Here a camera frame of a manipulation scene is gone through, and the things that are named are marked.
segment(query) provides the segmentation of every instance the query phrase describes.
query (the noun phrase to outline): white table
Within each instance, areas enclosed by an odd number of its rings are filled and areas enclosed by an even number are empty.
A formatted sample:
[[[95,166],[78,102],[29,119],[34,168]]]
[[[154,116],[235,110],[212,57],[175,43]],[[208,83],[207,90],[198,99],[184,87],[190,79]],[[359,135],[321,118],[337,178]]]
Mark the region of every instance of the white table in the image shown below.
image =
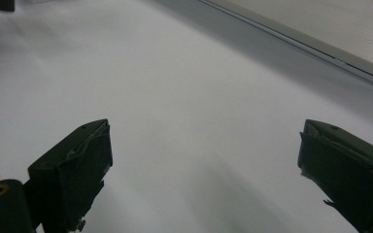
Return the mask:
[[[296,166],[304,120],[373,144],[373,85],[192,0],[76,0],[0,14],[0,175],[112,124],[85,232],[355,230]]]

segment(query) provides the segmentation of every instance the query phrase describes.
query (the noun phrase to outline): gray floor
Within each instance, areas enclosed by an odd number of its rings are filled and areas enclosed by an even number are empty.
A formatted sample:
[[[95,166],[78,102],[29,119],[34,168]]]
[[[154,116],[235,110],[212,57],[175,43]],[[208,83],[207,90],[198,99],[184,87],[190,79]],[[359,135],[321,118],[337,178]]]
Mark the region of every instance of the gray floor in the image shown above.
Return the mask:
[[[371,0],[208,0],[373,75]]]

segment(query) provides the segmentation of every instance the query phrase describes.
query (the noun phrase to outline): white surface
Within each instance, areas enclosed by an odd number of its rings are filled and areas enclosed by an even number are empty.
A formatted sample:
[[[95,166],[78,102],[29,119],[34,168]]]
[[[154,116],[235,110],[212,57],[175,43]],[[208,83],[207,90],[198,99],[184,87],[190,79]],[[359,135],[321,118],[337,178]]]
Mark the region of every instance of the white surface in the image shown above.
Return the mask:
[[[296,166],[306,118],[373,143],[373,86],[197,1],[0,14],[0,173],[107,117],[115,165],[85,232],[355,230]]]

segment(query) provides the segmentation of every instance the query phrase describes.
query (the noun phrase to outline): black cylinder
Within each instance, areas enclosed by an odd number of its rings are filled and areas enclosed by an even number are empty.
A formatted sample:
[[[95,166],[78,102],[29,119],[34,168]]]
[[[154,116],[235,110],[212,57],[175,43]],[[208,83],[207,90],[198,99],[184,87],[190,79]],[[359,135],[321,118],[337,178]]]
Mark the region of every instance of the black cylinder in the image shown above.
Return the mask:
[[[0,181],[0,233],[35,233],[22,183]]]

